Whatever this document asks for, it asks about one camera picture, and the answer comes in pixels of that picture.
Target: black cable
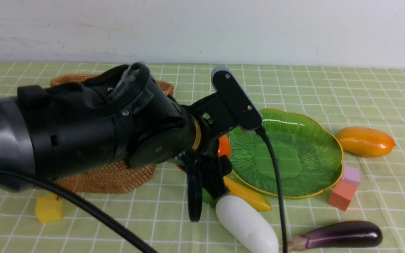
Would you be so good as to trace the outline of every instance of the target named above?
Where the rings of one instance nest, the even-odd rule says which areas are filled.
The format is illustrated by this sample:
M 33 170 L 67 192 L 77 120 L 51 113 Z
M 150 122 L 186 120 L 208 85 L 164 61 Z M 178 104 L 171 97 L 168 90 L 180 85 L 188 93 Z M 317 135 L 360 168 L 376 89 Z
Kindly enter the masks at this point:
M 262 138 L 262 140 L 265 142 L 266 146 L 268 147 L 268 151 L 270 152 L 271 160 L 273 161 L 273 167 L 275 169 L 275 175 L 276 175 L 276 184 L 278 187 L 278 199 L 279 199 L 279 215 L 281 218 L 281 229 L 282 229 L 282 250 L 283 253 L 287 253 L 287 229 L 285 225 L 285 214 L 284 214 L 284 200 L 282 196 L 282 186 L 281 186 L 281 176 L 279 173 L 279 167 L 278 167 L 278 160 L 276 159 L 275 156 L 275 151 L 273 150 L 273 147 L 271 146 L 270 139 L 268 138 L 265 128 L 261 126 L 256 130 L 256 133 Z
M 114 220 L 111 216 L 108 214 L 104 213 L 101 211 L 99 208 L 97 208 L 95 205 L 92 203 L 88 202 L 87 200 L 83 199 L 79 195 L 61 187 L 58 186 L 57 184 L 54 184 L 52 182 L 36 178 L 34 176 L 22 174 L 22 173 L 16 173 L 13 171 L 5 171 L 5 170 L 0 170 L 0 176 L 13 176 L 18 179 L 21 179 L 23 181 L 27 181 L 31 184 L 34 184 L 38 187 L 41 187 L 43 189 L 46 189 L 47 191 L 50 191 L 52 193 L 55 193 L 56 195 L 63 197 L 64 199 L 68 200 L 69 202 L 73 203 L 77 207 L 83 209 L 86 211 L 88 214 L 92 215 L 99 221 L 101 221 L 103 224 L 105 224 L 109 229 L 112 229 L 114 232 L 119 234 L 121 237 L 126 239 L 128 242 L 130 242 L 132 245 L 134 245 L 136 248 L 138 248 L 141 252 L 144 253 L 157 253 L 156 250 L 154 250 L 151 246 L 146 244 L 140 237 L 137 237 L 134 233 L 129 231 L 127 228 L 125 228 L 123 225 L 121 225 L 118 221 Z

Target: eggplant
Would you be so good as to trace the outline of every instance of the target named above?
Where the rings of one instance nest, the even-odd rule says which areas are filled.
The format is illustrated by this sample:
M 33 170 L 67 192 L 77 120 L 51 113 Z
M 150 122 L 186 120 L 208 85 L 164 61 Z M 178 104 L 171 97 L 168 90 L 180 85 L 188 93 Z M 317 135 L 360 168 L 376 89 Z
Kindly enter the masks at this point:
M 381 229 L 369 221 L 344 221 L 298 235 L 288 244 L 288 251 L 312 248 L 371 248 L 381 244 Z

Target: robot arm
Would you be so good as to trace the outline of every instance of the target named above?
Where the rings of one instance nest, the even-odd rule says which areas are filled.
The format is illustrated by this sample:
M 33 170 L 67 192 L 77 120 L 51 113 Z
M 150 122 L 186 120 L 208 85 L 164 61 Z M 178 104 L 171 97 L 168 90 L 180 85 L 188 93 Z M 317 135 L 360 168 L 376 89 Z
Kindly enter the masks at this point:
M 223 177 L 232 168 L 218 157 L 219 137 L 262 126 L 227 69 L 212 71 L 212 85 L 215 93 L 180 105 L 164 95 L 148 67 L 135 63 L 82 83 L 21 86 L 16 96 L 0 98 L 0 188 L 19 192 L 42 182 L 57 190 L 52 182 L 112 162 L 129 168 L 172 162 L 186 172 L 190 220 L 199 221 L 203 188 L 214 200 L 228 193 Z

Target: white radish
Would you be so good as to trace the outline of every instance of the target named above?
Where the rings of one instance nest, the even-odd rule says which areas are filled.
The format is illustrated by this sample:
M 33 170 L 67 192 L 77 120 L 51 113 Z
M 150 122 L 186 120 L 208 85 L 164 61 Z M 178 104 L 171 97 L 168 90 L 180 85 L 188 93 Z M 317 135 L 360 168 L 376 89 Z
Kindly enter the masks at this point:
M 252 253 L 277 253 L 279 242 L 270 224 L 242 198 L 226 195 L 218 200 L 218 220 Z

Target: wicker basket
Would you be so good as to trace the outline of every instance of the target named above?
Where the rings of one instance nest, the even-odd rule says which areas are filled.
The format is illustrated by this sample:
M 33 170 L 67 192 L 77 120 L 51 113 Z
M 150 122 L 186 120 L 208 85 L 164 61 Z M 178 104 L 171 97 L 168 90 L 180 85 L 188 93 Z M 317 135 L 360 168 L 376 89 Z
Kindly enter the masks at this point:
M 67 82 L 83 82 L 98 74 L 71 74 L 55 77 L 50 85 Z M 156 80 L 165 95 L 172 95 L 174 86 L 168 82 Z M 148 181 L 154 173 L 155 164 L 142 168 L 128 169 L 123 162 L 114 162 L 101 168 L 56 181 L 56 184 L 73 192 L 103 194 L 127 193 Z

